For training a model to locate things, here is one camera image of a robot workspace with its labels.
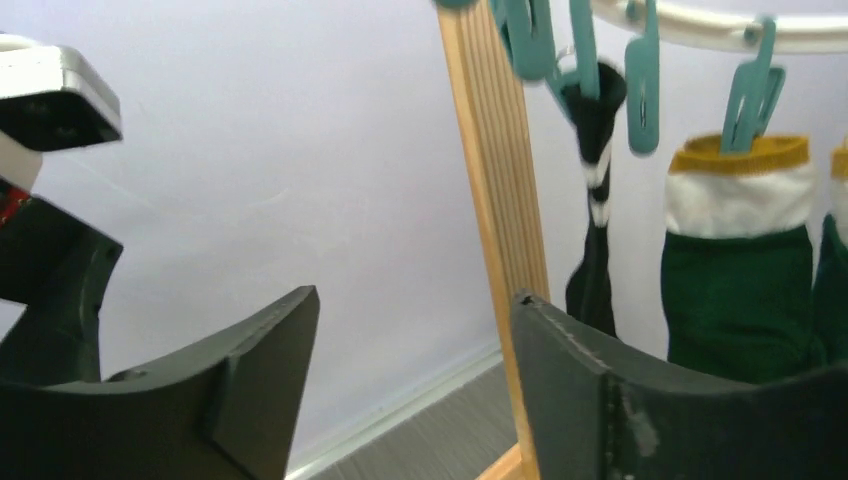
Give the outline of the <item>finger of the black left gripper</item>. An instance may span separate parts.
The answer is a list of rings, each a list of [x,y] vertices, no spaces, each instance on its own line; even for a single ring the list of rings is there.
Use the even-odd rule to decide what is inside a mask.
[[[99,313],[123,246],[47,200],[1,227],[1,297],[24,311],[1,341],[1,378],[28,385],[101,379]]]

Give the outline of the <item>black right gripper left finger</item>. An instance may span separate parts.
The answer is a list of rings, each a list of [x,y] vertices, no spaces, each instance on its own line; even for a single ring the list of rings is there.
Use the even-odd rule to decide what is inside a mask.
[[[280,479],[320,311],[301,286],[106,382],[1,386],[5,479]]]

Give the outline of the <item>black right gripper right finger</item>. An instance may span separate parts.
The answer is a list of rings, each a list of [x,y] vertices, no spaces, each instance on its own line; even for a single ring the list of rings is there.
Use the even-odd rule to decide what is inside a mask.
[[[529,294],[511,309],[544,479],[843,479],[843,365],[749,385],[667,363]]]

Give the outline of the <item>green dotted sock front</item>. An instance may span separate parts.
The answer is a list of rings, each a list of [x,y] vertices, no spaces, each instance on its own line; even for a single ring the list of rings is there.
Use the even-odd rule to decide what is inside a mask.
[[[816,171],[803,136],[724,154],[689,140],[665,179],[661,297],[668,360],[761,384],[825,363],[813,321],[807,230]]]

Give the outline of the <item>green dotted sock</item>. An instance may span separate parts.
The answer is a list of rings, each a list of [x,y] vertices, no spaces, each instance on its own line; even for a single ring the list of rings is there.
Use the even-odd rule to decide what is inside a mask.
[[[807,230],[816,171],[803,136],[724,154],[689,140],[665,179],[661,297],[668,360],[761,384],[825,363],[813,321]]]
[[[813,285],[816,332],[827,362],[847,361],[847,142],[831,158],[831,209],[824,217]]]

